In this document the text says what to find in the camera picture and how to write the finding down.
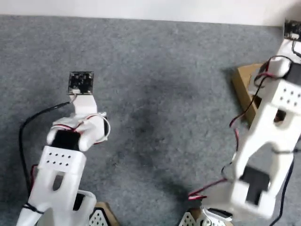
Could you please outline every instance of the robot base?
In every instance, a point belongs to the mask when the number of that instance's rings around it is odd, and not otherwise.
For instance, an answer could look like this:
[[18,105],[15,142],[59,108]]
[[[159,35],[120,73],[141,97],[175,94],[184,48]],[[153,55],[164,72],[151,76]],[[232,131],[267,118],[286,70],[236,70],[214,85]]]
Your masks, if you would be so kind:
[[233,226],[233,224],[209,218],[205,209],[191,208],[184,213],[179,226]]

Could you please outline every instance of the cable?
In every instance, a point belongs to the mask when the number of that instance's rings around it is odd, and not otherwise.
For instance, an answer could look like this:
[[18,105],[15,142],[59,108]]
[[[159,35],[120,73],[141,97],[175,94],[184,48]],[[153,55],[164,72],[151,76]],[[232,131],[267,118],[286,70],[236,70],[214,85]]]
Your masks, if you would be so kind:
[[228,181],[228,180],[227,180],[226,178],[222,178],[222,179],[220,179],[220,180],[214,181],[214,182],[212,182],[212,183],[206,185],[205,187],[203,187],[203,188],[201,188],[201,189],[198,189],[198,190],[196,190],[196,191],[190,192],[190,193],[188,194],[188,196],[194,196],[194,195],[197,195],[197,194],[199,194],[200,192],[203,192],[203,191],[207,190],[207,189],[210,188],[210,187],[213,187],[213,186],[215,186],[215,185],[217,185],[217,184],[220,184],[220,183],[223,183],[223,182],[227,182],[227,181]]
[[202,200],[202,199],[205,199],[207,198],[206,195],[194,195],[194,196],[189,196],[188,197],[188,200]]
[[25,205],[23,206],[23,208],[24,208],[24,209],[29,209],[29,210],[31,210],[32,212],[36,212],[36,213],[39,213],[39,214],[42,214],[42,215],[44,214],[44,212],[39,211],[36,207],[30,205],[28,202],[25,203]]
[[296,45],[296,40],[294,40],[292,42],[292,52],[301,58],[301,53],[298,53],[297,51],[295,51],[295,45]]
[[281,194],[281,203],[280,203],[280,211],[279,211],[279,215],[278,217],[276,217],[276,219],[269,225],[269,226],[273,226],[274,224],[276,224],[282,217],[283,214],[283,209],[284,209],[284,198],[285,198],[285,193],[286,193],[286,189],[288,186],[288,182],[290,181],[292,172],[293,172],[293,165],[294,165],[294,160],[292,161],[292,164],[290,166],[290,169],[288,170],[285,182],[284,182],[284,186],[283,186],[283,190],[282,190],[282,194]]
[[25,177],[25,183],[26,183],[28,197],[30,196],[30,192],[31,192],[31,182],[30,182],[29,173],[27,171],[26,160],[25,160],[24,150],[23,150],[23,131],[24,131],[26,125],[28,125],[31,121],[33,121],[39,115],[47,113],[47,112],[50,112],[50,111],[53,111],[53,110],[61,108],[61,107],[64,107],[64,106],[72,103],[76,99],[76,97],[77,96],[75,96],[73,98],[73,100],[71,100],[71,101],[68,101],[68,102],[65,102],[65,103],[61,103],[61,104],[55,105],[53,107],[49,107],[49,108],[46,108],[46,109],[44,109],[44,110],[42,110],[40,112],[35,113],[33,116],[30,116],[29,118],[27,118],[22,123],[22,125],[20,126],[20,129],[19,129],[19,153],[20,153],[21,164],[22,164],[22,168],[23,168],[23,172],[24,172],[24,177]]

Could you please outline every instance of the black cable tie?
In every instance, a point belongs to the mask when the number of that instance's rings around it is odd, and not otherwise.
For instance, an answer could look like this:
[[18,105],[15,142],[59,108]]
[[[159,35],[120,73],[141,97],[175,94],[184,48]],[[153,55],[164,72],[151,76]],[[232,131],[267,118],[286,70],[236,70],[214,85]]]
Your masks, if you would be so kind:
[[36,212],[36,213],[39,213],[39,214],[44,214],[45,213],[45,212],[39,211],[36,207],[30,205],[28,202],[25,203],[25,205],[23,206],[23,208],[24,209],[29,209],[32,212]]

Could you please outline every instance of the red wire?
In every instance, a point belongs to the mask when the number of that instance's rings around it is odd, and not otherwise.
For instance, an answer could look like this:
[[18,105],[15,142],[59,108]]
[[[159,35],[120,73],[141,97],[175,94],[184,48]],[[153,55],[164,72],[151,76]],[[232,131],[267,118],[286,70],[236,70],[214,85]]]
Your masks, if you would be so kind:
[[189,196],[188,200],[199,200],[199,199],[205,199],[207,198],[206,195],[195,195],[195,196]]
[[64,124],[56,124],[56,125],[53,125],[53,126],[61,126],[61,127],[66,127],[67,129],[70,129],[70,130],[73,130],[74,128],[70,127],[70,126],[67,126],[67,125],[64,125]]
[[219,183],[223,183],[223,182],[226,182],[226,181],[227,181],[226,178],[223,178],[223,179],[214,181],[214,182],[212,182],[212,183],[206,185],[205,187],[203,187],[203,188],[201,188],[201,189],[198,189],[198,190],[196,190],[196,191],[194,191],[194,192],[189,193],[188,196],[194,196],[194,195],[196,195],[196,194],[198,194],[198,193],[200,193],[200,192],[203,192],[203,191],[207,190],[208,188],[210,188],[210,187],[212,187],[212,186],[214,186],[214,185],[217,185],[217,184],[219,184]]
[[31,189],[33,188],[33,184],[34,184],[34,176],[33,176],[33,172],[34,172],[34,169],[37,167],[38,165],[37,164],[34,164],[32,165],[32,168],[30,170],[30,177],[31,177]]

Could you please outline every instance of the white plastic bracket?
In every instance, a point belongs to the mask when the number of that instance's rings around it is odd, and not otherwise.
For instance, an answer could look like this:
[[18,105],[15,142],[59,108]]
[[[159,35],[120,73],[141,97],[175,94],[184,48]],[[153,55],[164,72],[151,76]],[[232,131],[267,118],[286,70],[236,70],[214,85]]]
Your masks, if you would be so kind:
[[[79,183],[86,164],[82,152],[45,146],[38,165],[28,203],[45,212],[43,226],[85,226],[96,204],[91,192],[79,191]],[[60,187],[53,190],[57,175],[63,175]],[[85,197],[78,211],[73,210],[77,193]],[[41,214],[23,208],[17,226],[33,226]]]

